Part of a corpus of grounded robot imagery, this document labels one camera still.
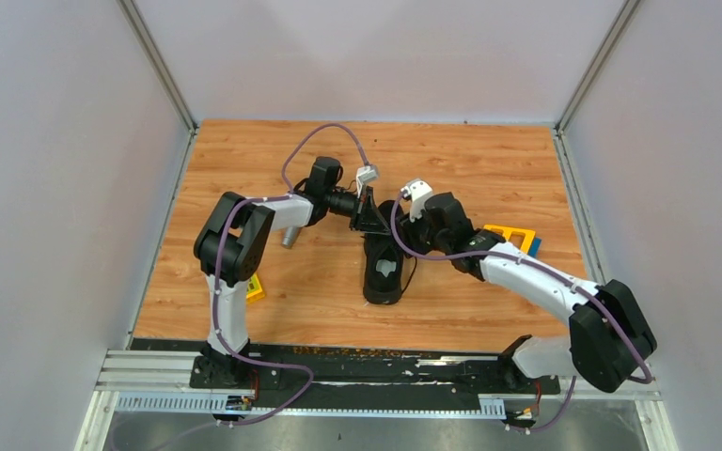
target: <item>white backdrop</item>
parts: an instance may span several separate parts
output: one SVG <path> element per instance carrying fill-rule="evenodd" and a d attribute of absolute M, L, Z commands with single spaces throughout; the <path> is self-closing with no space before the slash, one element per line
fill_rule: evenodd
<path fill-rule="evenodd" d="M 70 450 L 187 133 L 115 1 L 0 1 L 0 450 Z"/>
<path fill-rule="evenodd" d="M 643 2 L 569 138 L 680 449 L 722 449 L 722 2 Z"/>
<path fill-rule="evenodd" d="M 559 119 L 622 0 L 137 0 L 204 118 Z"/>

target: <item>purple cable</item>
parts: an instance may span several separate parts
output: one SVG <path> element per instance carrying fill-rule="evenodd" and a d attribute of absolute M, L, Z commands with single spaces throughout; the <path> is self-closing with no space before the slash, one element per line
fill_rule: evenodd
<path fill-rule="evenodd" d="M 400 191 L 400 194 L 397 196 L 397 199 L 394 201 L 394 205 L 397 206 L 402 201 L 402 198 L 404 196 L 404 192 Z M 397 231 L 397 209 L 392 208 L 391 209 L 391 215 L 389 216 L 389 225 L 391 226 L 391 235 L 394 237 L 394 241 L 397 242 L 397 245 L 405 251 L 407 254 L 417 257 L 417 258 L 424 258 L 426 260 L 453 260 L 456 258 L 465 258 L 465 257 L 500 257 L 505 258 L 506 260 L 515 261 L 519 263 L 519 258 L 514 257 L 510 254 L 505 254 L 502 252 L 496 252 L 496 251 L 468 251 L 468 252 L 461 252 L 459 254 L 451 254 L 449 256 L 426 256 L 423 254 L 419 254 L 413 249 L 409 248 L 400 238 L 400 234 Z M 523 259 L 521 261 L 521 264 L 527 265 L 529 267 L 535 268 L 536 270 L 539 270 L 545 274 L 550 275 L 554 279 L 558 280 L 560 283 L 562 283 L 565 287 L 572 287 L 573 282 L 571 280 L 566 279 L 563 275 L 557 273 L 552 268 L 549 268 L 547 266 L 542 265 L 539 262 Z M 629 337 L 627 337 L 627 333 L 624 332 L 624 330 L 621 328 L 621 326 L 618 324 L 616 319 L 613 317 L 613 314 L 610 313 L 610 311 L 607 310 L 607 308 L 604 307 L 604 304 L 596 299 L 595 296 L 588 293 L 585 289 L 577 288 L 577 291 L 582 294 L 586 299 L 588 299 L 593 305 L 602 312 L 602 315 L 607 319 L 607 321 L 610 323 L 610 325 L 613 327 L 613 330 L 616 331 L 616 335 L 619 336 L 621 341 L 624 342 L 624 345 L 626 345 L 627 350 L 630 352 L 632 357 L 635 359 L 637 365 L 640 367 L 641 371 L 643 371 L 643 378 L 635 378 L 630 376 L 627 378 L 629 381 L 635 381 L 638 383 L 651 383 L 654 380 L 654 377 L 651 375 L 651 371 L 649 370 L 649 367 L 646 365 L 646 361 L 643 360 L 643 357 L 640 356 L 640 353 L 637 351 L 635 345 L 630 341 Z M 549 427 L 553 425 L 558 418 L 566 412 L 566 407 L 572 399 L 572 392 L 574 388 L 574 384 L 576 383 L 576 378 L 572 379 L 572 384 L 569 387 L 569 393 L 566 395 L 566 400 L 563 402 L 563 406 L 561 406 L 560 411 L 557 412 L 557 415 L 555 418 L 553 418 L 549 423 L 547 423 L 545 426 Z M 545 430 L 545 427 L 540 428 L 534 428 L 532 430 L 535 431 L 541 431 Z"/>
<path fill-rule="evenodd" d="M 236 217 L 237 212 L 244 207 L 245 205 L 251 203 L 251 202 L 277 202 L 281 200 L 287 200 L 291 198 L 289 195 L 280 195 L 276 197 L 255 197 L 255 198 L 246 198 L 244 200 L 241 200 L 238 202 L 233 210 L 231 210 L 231 213 L 228 214 L 228 218 L 226 219 L 226 224 L 223 226 L 223 234 L 220 236 L 220 244 L 217 246 L 217 262 L 214 264 L 214 295 L 212 296 L 212 324 L 214 326 L 214 330 L 216 331 L 217 339 L 220 341 L 220 344 L 223 345 L 223 347 L 228 351 L 229 354 L 231 354 L 231 357 L 241 360 L 247 364 L 250 365 L 258 365 L 258 366 L 267 366 L 270 368 L 280 368 L 280 369 L 297 369 L 299 371 L 304 371 L 308 375 L 308 381 L 306 382 L 303 387 L 297 391 L 292 397 L 290 397 L 286 402 L 281 404 L 280 406 L 272 409 L 271 411 L 265 413 L 264 415 L 257 416 L 255 418 L 251 418 L 249 420 L 241 420 L 241 421 L 224 421 L 222 423 L 228 425 L 229 427 L 234 426 L 248 426 L 253 425 L 258 422 L 264 421 L 267 418 L 270 418 L 287 407 L 294 402 L 295 399 L 300 397 L 300 395 L 305 392 L 309 386 L 311 386 L 311 383 L 314 381 L 314 371 L 311 370 L 308 366 L 305 365 L 294 365 L 294 364 L 276 364 L 273 362 L 263 362 L 261 360 L 255 360 L 251 359 L 249 357 L 245 357 L 241 355 L 239 352 L 233 350 L 231 346 L 228 345 L 228 342 L 223 337 L 223 334 L 220 329 L 220 324 L 218 320 L 218 300 L 220 296 L 220 271 L 222 270 L 223 266 L 223 246 L 226 245 L 226 239 L 228 238 L 228 231 L 231 229 L 231 224 L 233 224 L 234 217 Z"/>
<path fill-rule="evenodd" d="M 289 166 L 289 163 L 294 158 L 294 156 L 297 155 L 297 152 L 300 151 L 300 148 L 302 148 L 308 142 L 308 140 L 311 139 L 312 136 L 317 134 L 317 132 L 319 132 L 320 130 L 327 129 L 328 127 L 338 127 L 343 131 L 347 132 L 347 134 L 350 135 L 350 137 L 353 139 L 355 146 L 358 148 L 358 154 L 361 155 L 361 161 L 364 162 L 364 166 L 369 166 L 369 160 L 367 160 L 367 153 L 364 152 L 364 147 L 361 146 L 361 141 L 358 141 L 358 137 L 355 136 L 355 133 L 353 133 L 352 130 L 348 129 L 346 125 L 339 124 L 338 122 L 328 122 L 327 124 L 322 124 L 321 126 L 312 130 L 311 133 L 307 134 L 306 137 L 303 138 L 302 141 L 300 141 L 300 144 L 298 144 L 297 147 L 294 148 L 289 158 L 287 158 L 284 162 L 283 167 L 281 167 L 281 177 L 283 178 L 284 183 L 287 184 L 287 188 L 289 188 L 290 193 L 294 191 L 294 186 L 289 181 L 289 178 L 286 177 L 286 168 Z"/>

